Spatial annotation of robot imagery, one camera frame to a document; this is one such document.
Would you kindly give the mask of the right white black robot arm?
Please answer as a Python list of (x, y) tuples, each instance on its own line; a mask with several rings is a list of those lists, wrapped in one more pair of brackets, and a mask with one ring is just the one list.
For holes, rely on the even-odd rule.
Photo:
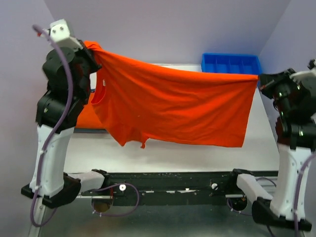
[(227, 181), (234, 194), (243, 191), (252, 204), (257, 224), (309, 232), (312, 224), (305, 215), (305, 190), (309, 166), (316, 156), (316, 70), (261, 74), (260, 91), (273, 100), (279, 169), (274, 195), (270, 195), (247, 171), (235, 170)]

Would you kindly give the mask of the orange t shirt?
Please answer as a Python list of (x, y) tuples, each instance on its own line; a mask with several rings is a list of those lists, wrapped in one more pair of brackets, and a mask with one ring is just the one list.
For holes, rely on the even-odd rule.
[(91, 106), (122, 146), (149, 139), (239, 148), (257, 75), (177, 70), (105, 51), (86, 41), (101, 65)]

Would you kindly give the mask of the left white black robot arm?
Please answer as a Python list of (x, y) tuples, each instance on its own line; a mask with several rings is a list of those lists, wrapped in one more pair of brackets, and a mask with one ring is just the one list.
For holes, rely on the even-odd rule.
[(100, 68), (85, 45), (54, 49), (47, 54), (42, 66), (47, 91), (37, 103), (36, 167), (31, 182), (22, 187), (21, 194), (42, 198), (48, 208), (69, 204), (82, 192), (94, 190), (104, 195), (109, 191), (107, 173), (103, 170), (64, 172), (70, 138), (90, 96), (89, 76)]

